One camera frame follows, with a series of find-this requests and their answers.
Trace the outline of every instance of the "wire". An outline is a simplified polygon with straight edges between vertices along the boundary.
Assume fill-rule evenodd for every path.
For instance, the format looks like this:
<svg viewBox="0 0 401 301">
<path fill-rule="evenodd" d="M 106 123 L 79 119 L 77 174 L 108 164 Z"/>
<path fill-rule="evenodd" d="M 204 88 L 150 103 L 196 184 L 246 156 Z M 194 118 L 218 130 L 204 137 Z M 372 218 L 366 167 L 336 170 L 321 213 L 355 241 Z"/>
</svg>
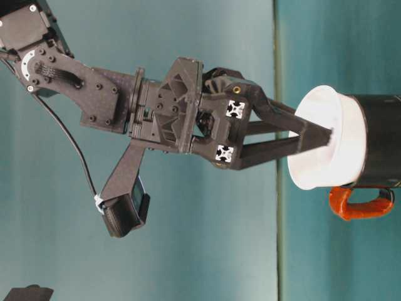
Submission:
<svg viewBox="0 0 401 301">
<path fill-rule="evenodd" d="M 10 72 L 14 76 L 18 77 L 12 64 L 10 64 L 4 58 L 0 58 L 0 61 L 2 61 L 2 63 L 4 63 L 6 65 L 6 67 L 10 70 Z M 70 131 L 67 129 L 67 127 L 63 123 L 63 121 L 61 121 L 61 119 L 57 116 L 57 114 L 49 107 L 49 105 L 42 98 L 40 98 L 36 94 L 32 94 L 32 93 L 31 93 L 31 96 L 52 116 L 52 118 L 60 126 L 60 128 L 62 129 L 64 134 L 67 136 L 68 140 L 73 145 L 74 149 L 76 150 L 76 153 L 78 154 L 78 157 L 80 158 L 80 161 L 81 161 L 81 164 L 83 167 L 83 171 L 85 172 L 86 180 L 88 181 L 89 188 L 90 188 L 93 196 L 96 196 L 97 192 L 96 192 L 95 186 L 93 185 L 93 181 L 92 181 L 92 177 L 89 172 L 88 164 L 86 163 L 85 156 L 83 155 L 79 145 L 76 143 L 74 137 L 71 135 Z"/>
</svg>

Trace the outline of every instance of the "teal backdrop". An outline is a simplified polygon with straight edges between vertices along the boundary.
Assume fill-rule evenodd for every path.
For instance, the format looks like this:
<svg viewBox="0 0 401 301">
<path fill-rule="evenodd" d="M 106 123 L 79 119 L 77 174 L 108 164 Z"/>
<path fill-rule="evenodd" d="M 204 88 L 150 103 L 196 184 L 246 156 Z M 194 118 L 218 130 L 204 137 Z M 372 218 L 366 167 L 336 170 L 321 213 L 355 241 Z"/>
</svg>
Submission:
<svg viewBox="0 0 401 301">
<path fill-rule="evenodd" d="M 399 95 L 400 12 L 397 0 L 276 1 L 279 99 L 296 107 L 323 84 Z M 281 173 L 281 300 L 400 300 L 398 201 L 389 216 L 347 223 L 331 213 L 328 189 L 299 190 L 286 161 Z"/>
<path fill-rule="evenodd" d="M 178 56 L 241 70 L 274 96 L 271 0 L 48 0 L 88 66 L 162 79 Z M 147 152 L 146 227 L 111 239 L 69 142 L 0 70 L 0 298 L 32 283 L 54 300 L 276 300 L 276 165 L 220 171 L 195 156 Z M 128 137 L 79 126 L 48 103 L 86 154 L 98 190 Z"/>
</svg>

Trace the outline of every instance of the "screw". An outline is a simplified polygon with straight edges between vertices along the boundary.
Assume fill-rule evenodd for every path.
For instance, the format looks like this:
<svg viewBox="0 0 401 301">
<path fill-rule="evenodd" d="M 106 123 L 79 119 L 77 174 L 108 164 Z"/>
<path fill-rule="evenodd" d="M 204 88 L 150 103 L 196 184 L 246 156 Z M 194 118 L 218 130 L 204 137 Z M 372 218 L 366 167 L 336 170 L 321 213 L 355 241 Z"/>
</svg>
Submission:
<svg viewBox="0 0 401 301">
<path fill-rule="evenodd" d="M 232 89 L 232 91 L 233 91 L 235 94 L 240 94 L 240 92 L 241 92 L 241 87 L 235 86 L 235 87 Z"/>
<path fill-rule="evenodd" d="M 80 82 L 80 83 L 76 83 L 76 84 L 75 84 L 75 88 L 77 88 L 77 89 L 82 88 L 82 86 L 83 86 L 83 82 Z"/>
</svg>

